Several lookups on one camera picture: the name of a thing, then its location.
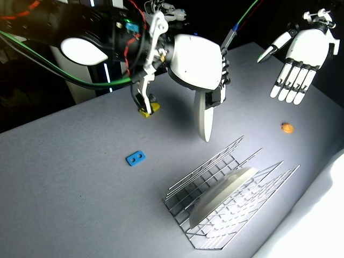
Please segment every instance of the red cable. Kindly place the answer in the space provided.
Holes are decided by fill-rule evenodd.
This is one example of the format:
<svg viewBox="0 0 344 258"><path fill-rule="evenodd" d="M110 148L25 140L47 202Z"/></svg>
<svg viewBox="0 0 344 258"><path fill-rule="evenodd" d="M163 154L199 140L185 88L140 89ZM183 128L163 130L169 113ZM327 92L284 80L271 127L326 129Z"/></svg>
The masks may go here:
<svg viewBox="0 0 344 258"><path fill-rule="evenodd" d="M127 59L127 54L129 51L129 46L135 41L137 40L139 37L141 37L140 34L136 34L134 35L134 37L130 40L127 41L126 47L124 49L124 59L125 59L125 67L127 68L127 73L128 75L130 75L130 70L129 70L129 63L128 63L128 59Z"/></svg>
<svg viewBox="0 0 344 258"><path fill-rule="evenodd" d="M128 0L130 3L132 3L132 5L134 5L135 6L135 8L136 9L138 9L138 11L140 12L140 14L142 15L142 20L144 20L144 29L146 29L147 28L147 23L146 23L146 17L145 17L145 15L144 15L144 13L141 11L141 9L140 8L138 8L138 6L135 4L135 2L133 1L133 0Z"/></svg>
<svg viewBox="0 0 344 258"><path fill-rule="evenodd" d="M244 23L239 27L238 31L239 32L243 27L244 25L246 24L247 20L251 17L251 15L257 10L257 8L264 2L264 0L262 0L254 9L253 11L249 14L249 16L245 19Z"/></svg>
<svg viewBox="0 0 344 258"><path fill-rule="evenodd" d="M16 15L13 15L13 16L0 16L0 19L2 19L2 20L15 20L18 17L27 16L27 15L30 14L30 11L35 9L39 4L40 4L39 0L35 0L32 4L30 4L27 7L28 10L25 10L23 12L17 13Z"/></svg>

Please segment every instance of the white light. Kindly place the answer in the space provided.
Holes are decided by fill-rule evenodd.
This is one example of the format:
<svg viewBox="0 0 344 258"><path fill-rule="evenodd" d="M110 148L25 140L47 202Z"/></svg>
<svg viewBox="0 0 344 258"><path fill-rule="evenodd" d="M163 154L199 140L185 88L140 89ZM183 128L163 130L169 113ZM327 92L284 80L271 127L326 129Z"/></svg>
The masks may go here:
<svg viewBox="0 0 344 258"><path fill-rule="evenodd" d="M104 63L104 68L105 68L107 82L110 83L109 70L108 70L108 65L106 63Z"/></svg>

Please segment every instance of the gray table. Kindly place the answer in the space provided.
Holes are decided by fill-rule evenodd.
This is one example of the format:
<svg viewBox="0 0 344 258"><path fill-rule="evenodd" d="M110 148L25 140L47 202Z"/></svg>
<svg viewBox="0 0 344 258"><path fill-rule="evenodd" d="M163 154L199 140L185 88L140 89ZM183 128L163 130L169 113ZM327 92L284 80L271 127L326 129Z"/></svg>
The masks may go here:
<svg viewBox="0 0 344 258"><path fill-rule="evenodd" d="M211 141L193 121L194 92L168 75L150 87L161 110L139 115L129 89L116 91L0 135L0 256L250 257L343 141L344 110L311 87L300 106L269 97L282 63L257 64L262 49L231 50L227 101ZM295 133L280 129L292 123ZM280 192L220 252L194 250L162 199L167 188L245 135L234 155L265 168L301 164ZM129 167L125 157L147 159Z"/></svg>

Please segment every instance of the dish rack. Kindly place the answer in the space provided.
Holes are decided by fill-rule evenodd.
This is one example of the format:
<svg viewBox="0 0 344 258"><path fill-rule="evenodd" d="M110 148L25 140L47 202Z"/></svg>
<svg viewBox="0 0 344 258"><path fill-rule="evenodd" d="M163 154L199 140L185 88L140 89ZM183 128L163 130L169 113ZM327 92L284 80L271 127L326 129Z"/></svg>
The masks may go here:
<svg viewBox="0 0 344 258"><path fill-rule="evenodd" d="M168 189L164 203L196 249L225 248L300 166L278 174L276 170L282 165L281 161L260 170L200 224L190 229L190 212L202 194L225 175L242 168L262 150L259 149L243 162L237 161L232 153L242 139L243 136Z"/></svg>

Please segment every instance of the white robotic hand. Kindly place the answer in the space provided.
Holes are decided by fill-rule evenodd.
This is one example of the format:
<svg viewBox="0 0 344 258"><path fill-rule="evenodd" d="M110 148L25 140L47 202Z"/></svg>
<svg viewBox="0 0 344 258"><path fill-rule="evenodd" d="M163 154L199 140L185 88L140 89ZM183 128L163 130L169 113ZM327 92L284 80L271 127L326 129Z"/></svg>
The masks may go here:
<svg viewBox="0 0 344 258"><path fill-rule="evenodd" d="M329 12L321 9L316 14L304 13L303 18L311 23L311 29L290 30L278 37L273 44L258 58L266 60L293 37L286 54L285 65L270 93L271 98L278 95L278 100L300 104L318 69L326 60L329 44L334 44L333 54L338 54L340 40L334 39L330 29L335 27Z"/></svg>

